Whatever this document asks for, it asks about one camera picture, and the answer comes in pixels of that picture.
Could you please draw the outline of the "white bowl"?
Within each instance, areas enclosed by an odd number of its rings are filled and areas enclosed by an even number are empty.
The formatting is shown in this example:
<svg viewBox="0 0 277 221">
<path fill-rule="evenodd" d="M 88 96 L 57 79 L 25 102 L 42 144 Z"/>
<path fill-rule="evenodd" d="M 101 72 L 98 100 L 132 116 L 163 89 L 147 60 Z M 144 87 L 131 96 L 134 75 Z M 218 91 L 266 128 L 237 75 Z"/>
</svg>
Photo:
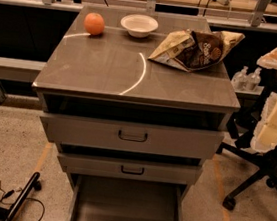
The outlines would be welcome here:
<svg viewBox="0 0 277 221">
<path fill-rule="evenodd" d="M 158 29 L 157 20 L 144 15 L 126 15 L 120 20 L 120 24 L 129 35 L 135 38 L 148 37 L 150 33 Z"/>
</svg>

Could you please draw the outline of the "right clear plastic bottle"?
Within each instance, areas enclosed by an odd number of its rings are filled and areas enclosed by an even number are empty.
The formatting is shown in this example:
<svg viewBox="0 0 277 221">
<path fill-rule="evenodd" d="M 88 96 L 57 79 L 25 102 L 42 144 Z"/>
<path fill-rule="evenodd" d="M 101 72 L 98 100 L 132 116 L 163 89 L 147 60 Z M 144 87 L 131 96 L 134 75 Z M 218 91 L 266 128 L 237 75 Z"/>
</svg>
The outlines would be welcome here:
<svg viewBox="0 0 277 221">
<path fill-rule="evenodd" d="M 260 84 L 261 75 L 260 75 L 261 69 L 256 68 L 255 71 L 251 74 L 248 74 L 247 81 L 245 84 L 246 91 L 253 91 L 256 89 L 257 85 Z"/>
</svg>

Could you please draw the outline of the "upper grey drawer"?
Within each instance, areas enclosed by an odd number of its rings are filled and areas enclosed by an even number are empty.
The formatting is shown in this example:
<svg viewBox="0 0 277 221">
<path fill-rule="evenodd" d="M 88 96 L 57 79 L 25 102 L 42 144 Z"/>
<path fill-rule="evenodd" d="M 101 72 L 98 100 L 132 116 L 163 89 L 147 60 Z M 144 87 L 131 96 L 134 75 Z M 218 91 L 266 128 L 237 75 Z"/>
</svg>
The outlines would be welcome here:
<svg viewBox="0 0 277 221">
<path fill-rule="evenodd" d="M 224 138 L 219 131 L 48 113 L 41 116 L 41 123 L 54 143 L 201 159 L 210 159 Z"/>
</svg>

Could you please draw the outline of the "brown chip bag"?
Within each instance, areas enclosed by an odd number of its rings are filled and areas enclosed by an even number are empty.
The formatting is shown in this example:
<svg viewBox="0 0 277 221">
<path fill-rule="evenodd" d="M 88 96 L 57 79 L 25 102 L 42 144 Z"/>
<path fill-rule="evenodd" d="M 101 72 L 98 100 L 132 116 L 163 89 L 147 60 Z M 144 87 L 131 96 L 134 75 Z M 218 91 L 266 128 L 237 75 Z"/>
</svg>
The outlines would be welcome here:
<svg viewBox="0 0 277 221">
<path fill-rule="evenodd" d="M 221 62 L 242 40 L 232 31 L 173 31 L 149 56 L 151 61 L 186 72 L 202 70 Z"/>
</svg>

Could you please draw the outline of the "grey drawer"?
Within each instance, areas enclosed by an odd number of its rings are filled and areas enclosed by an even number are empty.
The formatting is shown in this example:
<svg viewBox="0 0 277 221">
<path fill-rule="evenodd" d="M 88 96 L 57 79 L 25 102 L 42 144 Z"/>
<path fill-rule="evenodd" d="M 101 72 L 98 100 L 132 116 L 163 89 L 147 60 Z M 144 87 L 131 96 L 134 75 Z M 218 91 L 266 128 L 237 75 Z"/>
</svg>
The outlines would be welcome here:
<svg viewBox="0 0 277 221">
<path fill-rule="evenodd" d="M 224 138 L 219 131 L 48 113 L 41 116 L 41 123 L 54 143 L 201 159 L 210 159 Z"/>
<path fill-rule="evenodd" d="M 203 172 L 201 167 L 193 167 L 193 165 L 152 163 L 144 160 L 70 153 L 60 153 L 58 160 L 64 172 L 183 185 L 194 185 Z"/>
</svg>

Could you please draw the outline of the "orange fruit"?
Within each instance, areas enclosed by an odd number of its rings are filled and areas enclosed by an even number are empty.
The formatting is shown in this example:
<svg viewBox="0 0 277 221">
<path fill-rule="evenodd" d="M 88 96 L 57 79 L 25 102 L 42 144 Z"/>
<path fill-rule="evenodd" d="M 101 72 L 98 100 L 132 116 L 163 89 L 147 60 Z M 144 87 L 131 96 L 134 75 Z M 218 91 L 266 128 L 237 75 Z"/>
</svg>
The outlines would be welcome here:
<svg viewBox="0 0 277 221">
<path fill-rule="evenodd" d="M 91 35 L 100 35 L 104 32 L 105 22 L 100 14 L 89 13 L 84 18 L 84 27 Z"/>
</svg>

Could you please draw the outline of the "bottom open drawer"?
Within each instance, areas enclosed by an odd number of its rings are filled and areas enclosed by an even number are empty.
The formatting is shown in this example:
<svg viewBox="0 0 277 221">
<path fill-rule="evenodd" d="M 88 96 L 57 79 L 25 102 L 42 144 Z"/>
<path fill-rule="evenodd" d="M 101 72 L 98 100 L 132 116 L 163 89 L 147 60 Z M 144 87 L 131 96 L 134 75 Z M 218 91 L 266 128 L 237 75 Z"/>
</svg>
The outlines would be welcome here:
<svg viewBox="0 0 277 221">
<path fill-rule="evenodd" d="M 67 221 L 182 221 L 182 185 L 80 175 Z"/>
</svg>

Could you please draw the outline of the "grey side bench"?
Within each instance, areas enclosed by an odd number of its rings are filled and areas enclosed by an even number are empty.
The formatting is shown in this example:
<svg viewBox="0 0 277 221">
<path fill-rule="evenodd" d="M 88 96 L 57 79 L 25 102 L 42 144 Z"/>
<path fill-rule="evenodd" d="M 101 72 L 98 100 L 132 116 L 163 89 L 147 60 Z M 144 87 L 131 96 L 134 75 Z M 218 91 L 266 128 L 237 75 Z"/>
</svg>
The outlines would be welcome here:
<svg viewBox="0 0 277 221">
<path fill-rule="evenodd" d="M 0 79 L 33 82 L 45 63 L 0 57 Z"/>
</svg>

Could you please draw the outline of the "middle grey drawer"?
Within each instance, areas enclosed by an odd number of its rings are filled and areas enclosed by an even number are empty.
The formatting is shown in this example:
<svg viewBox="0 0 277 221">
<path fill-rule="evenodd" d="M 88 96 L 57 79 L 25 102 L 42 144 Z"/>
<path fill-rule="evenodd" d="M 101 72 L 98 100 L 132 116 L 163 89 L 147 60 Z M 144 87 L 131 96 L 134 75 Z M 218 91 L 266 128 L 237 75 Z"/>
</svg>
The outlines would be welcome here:
<svg viewBox="0 0 277 221">
<path fill-rule="evenodd" d="M 70 153 L 60 153 L 58 160 L 64 172 L 183 185 L 194 185 L 203 172 L 201 167 L 193 167 L 193 165 L 152 163 L 144 160 Z"/>
</svg>

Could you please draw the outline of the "grey metal drawer cabinet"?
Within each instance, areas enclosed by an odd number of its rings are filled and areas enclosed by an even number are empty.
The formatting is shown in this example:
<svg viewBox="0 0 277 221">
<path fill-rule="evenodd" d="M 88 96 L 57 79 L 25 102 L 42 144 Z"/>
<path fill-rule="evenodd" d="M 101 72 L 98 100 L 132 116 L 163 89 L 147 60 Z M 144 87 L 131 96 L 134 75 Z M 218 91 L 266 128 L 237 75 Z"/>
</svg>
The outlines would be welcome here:
<svg viewBox="0 0 277 221">
<path fill-rule="evenodd" d="M 43 114 L 219 131 L 239 102 L 223 65 L 184 72 L 150 60 L 172 31 L 204 31 L 202 18 L 158 15 L 158 29 L 135 39 L 120 24 L 123 11 L 103 8 L 105 30 L 85 32 L 76 19 L 33 86 Z M 209 159 L 144 154 L 53 142 L 60 153 L 201 167 Z"/>
</svg>

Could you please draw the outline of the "black office chair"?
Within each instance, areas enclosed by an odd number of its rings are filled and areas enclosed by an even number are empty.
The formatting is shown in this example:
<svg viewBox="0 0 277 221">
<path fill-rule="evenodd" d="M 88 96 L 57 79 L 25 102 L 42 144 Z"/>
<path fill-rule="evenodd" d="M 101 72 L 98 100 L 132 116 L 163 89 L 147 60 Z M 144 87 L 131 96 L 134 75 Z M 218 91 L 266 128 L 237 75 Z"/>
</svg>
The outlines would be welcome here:
<svg viewBox="0 0 277 221">
<path fill-rule="evenodd" d="M 222 150 L 226 149 L 227 151 L 234 153 L 234 155 L 237 155 L 258 167 L 258 171 L 254 175 L 248 178 L 224 198 L 223 206 L 231 211 L 236 206 L 235 197 L 265 176 L 268 176 L 267 186 L 273 187 L 277 190 L 277 148 L 271 152 L 263 152 L 262 154 L 258 151 L 253 154 L 245 152 L 245 149 L 250 147 L 253 129 L 257 126 L 258 119 L 262 117 L 260 112 L 264 108 L 266 99 L 271 93 L 277 93 L 277 71 L 267 69 L 263 79 L 265 81 L 264 90 L 258 100 L 254 105 L 245 110 L 240 117 L 240 120 L 243 122 L 248 131 L 241 136 L 234 135 L 236 127 L 234 125 L 234 121 L 232 121 L 233 125 L 228 126 L 228 129 L 230 130 L 231 137 L 235 137 L 237 140 L 234 142 L 234 145 L 228 145 L 227 143 L 222 142 L 217 150 L 217 153 L 221 154 Z"/>
</svg>

